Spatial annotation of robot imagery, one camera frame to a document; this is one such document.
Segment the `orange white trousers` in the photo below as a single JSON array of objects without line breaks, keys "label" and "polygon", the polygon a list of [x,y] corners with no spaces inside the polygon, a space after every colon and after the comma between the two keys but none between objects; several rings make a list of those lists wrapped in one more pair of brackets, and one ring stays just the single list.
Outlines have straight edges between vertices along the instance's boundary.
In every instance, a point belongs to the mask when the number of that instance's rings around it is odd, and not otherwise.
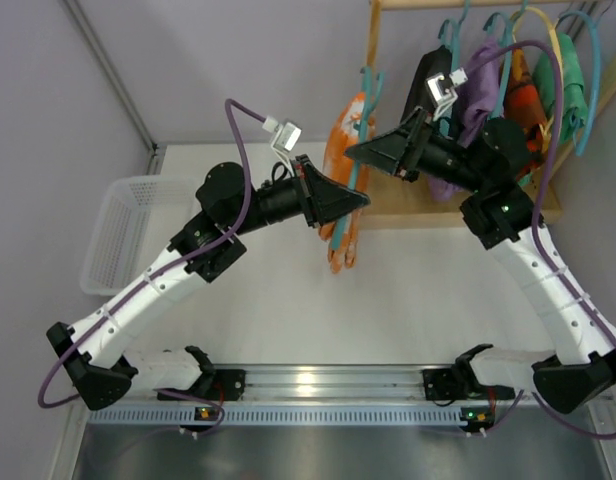
[{"label": "orange white trousers", "polygon": [[[357,93],[341,111],[331,128],[326,142],[322,172],[341,184],[350,180],[354,162],[345,155],[345,150],[359,142],[359,131],[355,125],[362,120],[366,95]],[[330,271],[338,274],[343,268],[351,269],[357,260],[357,247],[361,210],[356,210],[344,222],[344,231],[338,247],[335,247],[335,224],[319,228],[319,237],[328,242],[328,263]]]}]

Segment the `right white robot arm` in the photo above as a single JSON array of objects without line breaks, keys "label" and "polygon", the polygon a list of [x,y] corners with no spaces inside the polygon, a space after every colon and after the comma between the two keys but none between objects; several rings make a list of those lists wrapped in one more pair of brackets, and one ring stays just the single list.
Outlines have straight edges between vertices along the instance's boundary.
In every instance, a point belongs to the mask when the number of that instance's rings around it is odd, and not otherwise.
[{"label": "right white robot arm", "polygon": [[552,347],[506,350],[481,344],[452,366],[467,393],[502,386],[569,414],[616,384],[616,328],[596,312],[561,259],[540,212],[516,180],[531,154],[522,129],[497,117],[467,147],[440,134],[416,109],[398,127],[346,151],[386,175],[424,173],[468,191],[459,210],[470,232],[516,282]]}]

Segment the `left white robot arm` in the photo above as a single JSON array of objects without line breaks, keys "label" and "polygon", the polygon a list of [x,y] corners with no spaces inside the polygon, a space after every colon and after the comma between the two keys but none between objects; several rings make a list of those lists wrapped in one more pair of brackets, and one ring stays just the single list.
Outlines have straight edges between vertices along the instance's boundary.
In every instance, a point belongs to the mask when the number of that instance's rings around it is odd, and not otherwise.
[{"label": "left white robot arm", "polygon": [[213,387],[216,368],[200,348],[143,356],[129,353],[130,344],[242,257],[246,247],[241,236],[296,216],[310,227],[321,227],[370,203],[366,194],[320,173],[305,155],[292,160],[290,169],[254,188],[247,167],[216,165],[196,192],[200,212],[139,277],[88,317],[48,329],[61,367],[90,410],[152,391],[203,398]]}]

